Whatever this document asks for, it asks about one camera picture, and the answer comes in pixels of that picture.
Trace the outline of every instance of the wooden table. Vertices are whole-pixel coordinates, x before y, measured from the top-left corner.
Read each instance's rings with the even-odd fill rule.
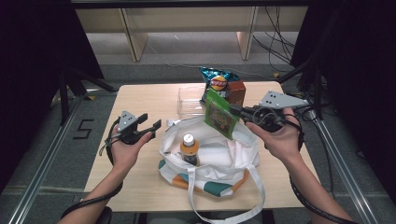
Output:
[[[99,148],[104,144],[111,124],[126,110],[135,116],[148,113],[148,120],[138,126],[144,130],[161,119],[163,126],[157,131],[155,139],[141,149],[136,165],[124,180],[122,191],[112,198],[109,206],[116,212],[164,212],[191,211],[187,191],[169,185],[160,175],[158,163],[162,159],[160,143],[168,128],[166,121],[179,119],[177,97],[180,87],[203,87],[204,83],[157,84],[122,86]],[[244,106],[256,105],[269,90],[282,92],[277,82],[245,82],[247,93]],[[264,149],[260,142],[259,174],[266,191],[264,209],[302,207],[291,190],[289,174],[283,164]],[[311,171],[316,171],[306,151],[301,149],[305,162]],[[84,191],[91,191],[110,171],[111,163],[107,155],[97,155]],[[259,202],[259,192],[252,178],[230,197],[217,198],[205,192],[195,193],[194,202],[199,211],[248,210]]]

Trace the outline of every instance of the metal bracket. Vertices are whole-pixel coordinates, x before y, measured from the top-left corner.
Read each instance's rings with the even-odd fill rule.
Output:
[[[268,91],[259,102],[259,105],[272,109],[283,109],[298,105],[308,105],[308,102],[306,100],[288,96],[284,93]]]

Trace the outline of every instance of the right hand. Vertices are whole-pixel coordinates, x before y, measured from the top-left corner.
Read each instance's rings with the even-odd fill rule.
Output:
[[[294,115],[291,108],[283,109],[283,113]],[[286,116],[285,119],[297,125],[299,124],[293,116]],[[271,154],[281,161],[293,158],[294,156],[300,156],[298,150],[298,130],[295,127],[286,124],[279,131],[269,133],[252,122],[247,122],[246,126],[259,136]]]

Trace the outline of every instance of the hand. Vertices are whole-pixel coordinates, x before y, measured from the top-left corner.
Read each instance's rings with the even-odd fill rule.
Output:
[[[118,125],[114,127],[112,134],[117,133],[117,128]],[[131,168],[136,164],[140,148],[149,141],[151,135],[151,132],[144,134],[139,141],[133,145],[127,145],[121,141],[117,141],[118,139],[112,139],[111,141],[113,144],[111,145],[111,153],[113,154],[114,161],[113,170],[128,174]]]
[[[291,108],[283,109],[283,113],[294,115]],[[286,116],[285,119],[297,125],[299,124],[293,116]],[[264,141],[271,154],[281,161],[300,155],[298,150],[298,130],[295,127],[285,124],[279,131],[268,133],[252,122],[247,122],[246,125]]]

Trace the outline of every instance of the black curtain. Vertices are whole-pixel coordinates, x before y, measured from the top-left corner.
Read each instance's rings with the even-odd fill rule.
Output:
[[[0,191],[49,112],[63,68],[103,77],[73,8],[27,4],[0,4]]]
[[[346,1],[344,14],[334,29],[335,41],[328,46],[330,50],[319,67],[328,81],[332,103],[396,204],[396,179],[392,176],[396,171],[393,9],[391,1]],[[300,48],[296,48],[294,65],[304,62],[309,55],[304,50],[315,46],[316,41],[310,38],[320,35],[315,17],[322,11],[328,14],[327,8],[316,8],[305,17],[306,27],[296,44]]]

